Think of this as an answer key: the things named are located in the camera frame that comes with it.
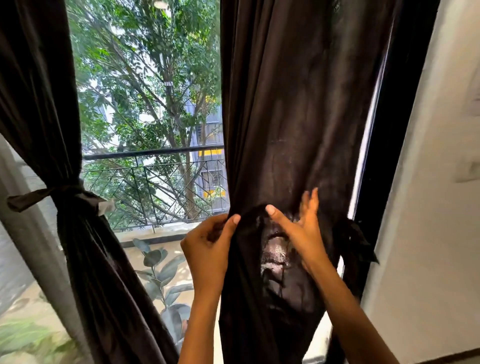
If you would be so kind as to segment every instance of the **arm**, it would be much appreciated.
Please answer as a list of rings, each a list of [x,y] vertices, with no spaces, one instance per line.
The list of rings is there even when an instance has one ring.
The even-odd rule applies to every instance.
[[[290,237],[305,268],[317,283],[335,333],[350,364],[398,364],[326,254],[317,220],[317,189],[304,193],[300,221],[291,222],[275,207],[266,211]]]
[[[190,231],[180,243],[192,274],[194,299],[179,364],[212,364],[216,309],[228,265],[230,239],[239,215],[225,223],[215,243],[207,237],[225,222],[226,214],[213,216]]]

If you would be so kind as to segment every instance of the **hand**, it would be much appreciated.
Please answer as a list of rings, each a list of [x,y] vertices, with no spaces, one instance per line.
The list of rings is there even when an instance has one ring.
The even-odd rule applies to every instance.
[[[267,205],[265,210],[270,218],[279,224],[287,233],[295,249],[302,257],[304,267],[311,272],[313,265],[319,261],[328,261],[320,227],[318,225],[318,189],[314,188],[312,196],[308,191],[303,193],[300,204],[300,220],[290,221],[282,212],[272,205]]]
[[[230,239],[240,221],[240,215],[228,219],[227,214],[212,216],[191,230],[180,246],[187,258],[193,279],[195,297],[219,299],[228,266]],[[215,230],[223,227],[216,242],[209,241]]]

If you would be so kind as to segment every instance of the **black curtain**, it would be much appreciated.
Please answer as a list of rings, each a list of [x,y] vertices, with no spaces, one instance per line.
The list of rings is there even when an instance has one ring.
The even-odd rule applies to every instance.
[[[9,206],[22,211],[52,196],[96,363],[176,363],[158,312],[106,219],[98,216],[102,199],[79,180],[80,120],[64,1],[6,0],[1,7],[0,133],[47,186],[10,198]]]
[[[356,290],[376,258],[347,219],[360,143],[396,0],[222,0],[223,130],[230,248],[220,332],[225,363],[300,363],[325,312],[286,235],[264,213],[296,218],[319,188],[331,261]]]

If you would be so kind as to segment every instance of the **balcony railing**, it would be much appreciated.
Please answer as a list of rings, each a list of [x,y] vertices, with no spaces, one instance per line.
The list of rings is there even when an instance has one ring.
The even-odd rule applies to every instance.
[[[230,207],[223,145],[84,157],[87,190],[113,199],[113,230],[196,222]]]

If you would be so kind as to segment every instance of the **tree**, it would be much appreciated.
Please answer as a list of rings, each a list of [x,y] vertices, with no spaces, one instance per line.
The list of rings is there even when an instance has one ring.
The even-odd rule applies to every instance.
[[[220,104],[218,0],[67,0],[67,9],[84,153],[187,147],[197,128],[205,143],[206,117]],[[85,170],[93,190],[120,196],[120,212],[138,225],[158,223],[157,212],[205,214],[189,153]]]

